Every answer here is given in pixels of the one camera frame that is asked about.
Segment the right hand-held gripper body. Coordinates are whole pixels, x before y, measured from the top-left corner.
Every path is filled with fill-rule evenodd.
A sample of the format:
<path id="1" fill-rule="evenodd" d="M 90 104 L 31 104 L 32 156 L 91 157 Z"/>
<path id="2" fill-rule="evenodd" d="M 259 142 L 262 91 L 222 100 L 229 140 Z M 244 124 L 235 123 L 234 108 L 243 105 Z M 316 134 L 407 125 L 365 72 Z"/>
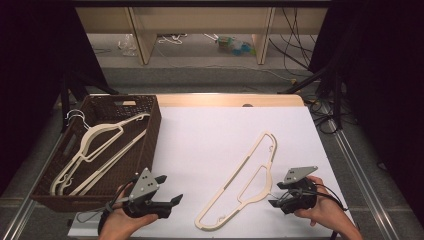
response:
<path id="1" fill-rule="evenodd" d="M 285 214 L 294 213 L 299 209 L 313 208 L 317 201 L 317 187 L 308 175 L 315 172 L 317 166 L 290 168 L 283 179 L 284 184 L 290 184 L 290 189 L 286 190 L 278 200 L 283 201 L 280 208 Z"/>

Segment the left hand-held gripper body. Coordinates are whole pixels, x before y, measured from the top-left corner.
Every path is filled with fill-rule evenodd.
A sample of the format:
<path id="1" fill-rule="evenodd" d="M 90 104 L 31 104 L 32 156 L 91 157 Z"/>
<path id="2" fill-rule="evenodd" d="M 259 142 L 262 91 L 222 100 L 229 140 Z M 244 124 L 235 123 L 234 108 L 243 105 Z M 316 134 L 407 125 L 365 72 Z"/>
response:
<path id="1" fill-rule="evenodd" d="M 131 218 L 139 218 L 148 214 L 156 214 L 159 218 L 168 218 L 171 214 L 170 202 L 154 202 L 153 196 L 159 190 L 161 184 L 148 168 L 139 175 L 134 187 L 129 193 L 128 199 L 123 203 L 123 211 Z"/>

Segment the brown woven basket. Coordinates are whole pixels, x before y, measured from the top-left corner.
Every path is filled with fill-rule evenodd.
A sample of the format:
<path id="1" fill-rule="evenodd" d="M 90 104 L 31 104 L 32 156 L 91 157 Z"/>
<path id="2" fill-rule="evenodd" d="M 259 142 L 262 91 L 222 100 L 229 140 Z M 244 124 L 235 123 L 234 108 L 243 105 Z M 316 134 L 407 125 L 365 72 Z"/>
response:
<path id="1" fill-rule="evenodd" d="M 152 168 L 161 119 L 154 95 L 86 97 L 68 112 L 31 198 L 56 212 L 104 206 L 118 186 Z"/>

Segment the person's right hand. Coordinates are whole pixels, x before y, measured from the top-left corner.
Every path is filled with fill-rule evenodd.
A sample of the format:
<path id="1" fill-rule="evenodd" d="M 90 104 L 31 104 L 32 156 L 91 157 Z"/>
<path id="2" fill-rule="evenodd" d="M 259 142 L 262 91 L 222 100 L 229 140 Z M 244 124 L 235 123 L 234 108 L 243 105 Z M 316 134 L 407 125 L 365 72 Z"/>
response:
<path id="1" fill-rule="evenodd" d="M 311 227 L 319 224 L 339 233 L 352 224 L 340 206 L 324 196 L 317 197 L 317 202 L 313 208 L 296 210 L 294 215 L 309 219 Z"/>

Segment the person's left hand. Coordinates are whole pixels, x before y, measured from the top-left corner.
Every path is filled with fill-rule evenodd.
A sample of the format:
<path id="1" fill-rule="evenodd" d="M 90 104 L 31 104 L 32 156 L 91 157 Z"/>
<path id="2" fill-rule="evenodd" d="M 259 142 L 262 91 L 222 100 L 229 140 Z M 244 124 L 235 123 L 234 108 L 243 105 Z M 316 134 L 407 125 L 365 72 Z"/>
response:
<path id="1" fill-rule="evenodd" d="M 112 212 L 106 218 L 98 240 L 128 240 L 134 232 L 158 219 L 156 214 L 148 214 L 140 218 L 131 218 L 122 210 L 119 200 L 124 197 L 125 191 L 131 184 L 121 185 L 117 192 L 117 200 L 112 205 Z"/>

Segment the white table sheet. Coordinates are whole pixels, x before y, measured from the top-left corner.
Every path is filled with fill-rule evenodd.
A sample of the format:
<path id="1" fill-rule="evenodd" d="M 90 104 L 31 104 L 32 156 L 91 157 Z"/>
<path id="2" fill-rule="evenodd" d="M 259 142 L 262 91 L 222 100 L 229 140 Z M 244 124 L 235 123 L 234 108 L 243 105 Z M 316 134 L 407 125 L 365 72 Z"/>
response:
<path id="1" fill-rule="evenodd" d="M 206 202 L 265 131 L 278 143 L 271 169 L 275 183 L 290 168 L 317 166 L 315 176 L 334 192 L 340 190 L 307 108 L 164 107 L 161 113 L 152 172 L 167 180 L 154 198 L 183 197 L 169 218 L 141 228 L 131 240 L 329 240 L 329 229 L 284 214 L 267 199 L 248 205 L 216 231 L 194 225 Z"/>

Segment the light wooden table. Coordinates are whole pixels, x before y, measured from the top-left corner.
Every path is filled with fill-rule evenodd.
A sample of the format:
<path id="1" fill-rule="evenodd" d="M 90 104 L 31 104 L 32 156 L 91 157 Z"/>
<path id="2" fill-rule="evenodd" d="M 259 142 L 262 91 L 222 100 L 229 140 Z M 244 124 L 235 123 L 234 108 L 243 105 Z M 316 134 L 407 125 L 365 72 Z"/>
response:
<path id="1" fill-rule="evenodd" d="M 158 94 L 161 107 L 303 107 L 298 95 L 284 94 Z"/>

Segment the black tripod stand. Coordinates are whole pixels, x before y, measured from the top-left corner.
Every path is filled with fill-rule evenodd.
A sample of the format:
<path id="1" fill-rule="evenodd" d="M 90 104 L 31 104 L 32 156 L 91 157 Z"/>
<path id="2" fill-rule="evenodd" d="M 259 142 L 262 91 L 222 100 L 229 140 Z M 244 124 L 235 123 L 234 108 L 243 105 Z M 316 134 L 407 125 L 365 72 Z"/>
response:
<path id="1" fill-rule="evenodd" d="M 110 88 L 105 81 L 101 82 L 80 71 L 66 72 L 61 78 L 62 131 L 65 131 L 68 125 L 67 113 L 71 106 L 69 95 L 72 94 L 78 101 L 83 101 L 89 95 L 87 86 L 94 86 L 107 94 L 119 95 L 119 92 Z"/>
<path id="2" fill-rule="evenodd" d="M 282 91 L 282 94 L 294 94 L 299 90 L 307 87 L 313 82 L 318 81 L 318 87 L 316 88 L 315 94 L 318 98 L 332 98 L 333 108 L 329 114 L 329 118 L 335 123 L 336 131 L 342 130 L 341 121 L 341 85 L 342 80 L 340 74 L 334 67 L 324 67 L 316 73 L 308 76 L 300 83 L 292 85 L 290 88 Z"/>

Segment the clear plastic bag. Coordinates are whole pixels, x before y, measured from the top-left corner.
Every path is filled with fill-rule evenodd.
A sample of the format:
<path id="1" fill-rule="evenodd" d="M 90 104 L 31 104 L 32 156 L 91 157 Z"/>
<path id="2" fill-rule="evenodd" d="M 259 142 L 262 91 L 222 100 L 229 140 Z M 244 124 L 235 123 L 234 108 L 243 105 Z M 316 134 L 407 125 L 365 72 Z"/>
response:
<path id="1" fill-rule="evenodd" d="M 132 34 L 125 34 L 124 37 L 118 41 L 118 48 L 121 50 L 123 56 L 134 57 L 138 55 Z"/>

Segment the black curtain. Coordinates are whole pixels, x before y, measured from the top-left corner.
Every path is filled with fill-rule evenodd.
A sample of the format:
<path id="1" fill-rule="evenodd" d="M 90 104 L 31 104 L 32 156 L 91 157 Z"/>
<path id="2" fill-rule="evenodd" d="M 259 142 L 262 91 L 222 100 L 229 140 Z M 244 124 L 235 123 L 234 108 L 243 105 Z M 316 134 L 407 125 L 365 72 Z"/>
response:
<path id="1" fill-rule="evenodd" d="M 381 163 L 424 224 L 424 0 L 331 0 L 311 68 L 324 67 L 367 3 L 343 69 L 347 97 Z"/>
<path id="2" fill-rule="evenodd" d="M 77 11 L 57 0 L 0 0 L 0 195 L 46 124 L 64 78 L 106 84 Z"/>

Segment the colourful plastic packets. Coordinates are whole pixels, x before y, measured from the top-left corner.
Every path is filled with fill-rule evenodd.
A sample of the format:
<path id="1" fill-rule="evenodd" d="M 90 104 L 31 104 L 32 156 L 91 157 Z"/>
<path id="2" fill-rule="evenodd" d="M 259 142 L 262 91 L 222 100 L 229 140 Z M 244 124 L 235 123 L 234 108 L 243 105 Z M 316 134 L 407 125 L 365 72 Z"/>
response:
<path id="1" fill-rule="evenodd" d="M 240 56 L 243 54 L 256 54 L 255 49 L 249 43 L 237 40 L 233 37 L 219 36 L 216 42 L 218 43 L 218 47 L 221 50 L 230 52 L 235 56 Z"/>

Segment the beige wooden shelf unit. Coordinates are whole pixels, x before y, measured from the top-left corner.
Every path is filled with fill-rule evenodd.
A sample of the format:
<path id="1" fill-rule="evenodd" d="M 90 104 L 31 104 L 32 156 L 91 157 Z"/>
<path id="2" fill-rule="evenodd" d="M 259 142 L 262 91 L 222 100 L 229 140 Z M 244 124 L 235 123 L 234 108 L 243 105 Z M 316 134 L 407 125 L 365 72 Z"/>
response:
<path id="1" fill-rule="evenodd" d="M 84 30 L 93 34 L 131 34 L 140 63 L 149 62 L 159 34 L 249 34 L 257 63 L 265 63 L 269 36 L 297 29 L 320 33 L 327 10 L 300 7 L 78 7 Z"/>

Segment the metal floor rail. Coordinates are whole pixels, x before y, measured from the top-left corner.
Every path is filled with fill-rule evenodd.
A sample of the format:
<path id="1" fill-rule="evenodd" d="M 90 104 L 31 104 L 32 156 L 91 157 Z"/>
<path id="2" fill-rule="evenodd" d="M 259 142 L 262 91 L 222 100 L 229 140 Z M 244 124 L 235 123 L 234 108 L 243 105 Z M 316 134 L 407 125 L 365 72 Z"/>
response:
<path id="1" fill-rule="evenodd" d="M 66 236 L 69 214 L 55 213 L 31 199 L 62 135 L 43 136 L 0 197 L 0 239 L 54 239 Z"/>
<path id="2" fill-rule="evenodd" d="M 370 180 L 366 176 L 356 154 L 354 153 L 345 133 L 336 124 L 335 118 L 329 121 L 330 129 L 334 132 L 337 143 L 344 155 L 347 165 L 361 191 L 361 194 L 370 210 L 383 238 L 385 240 L 400 240 L 389 214 L 384 209 L 382 201 L 377 196 Z"/>

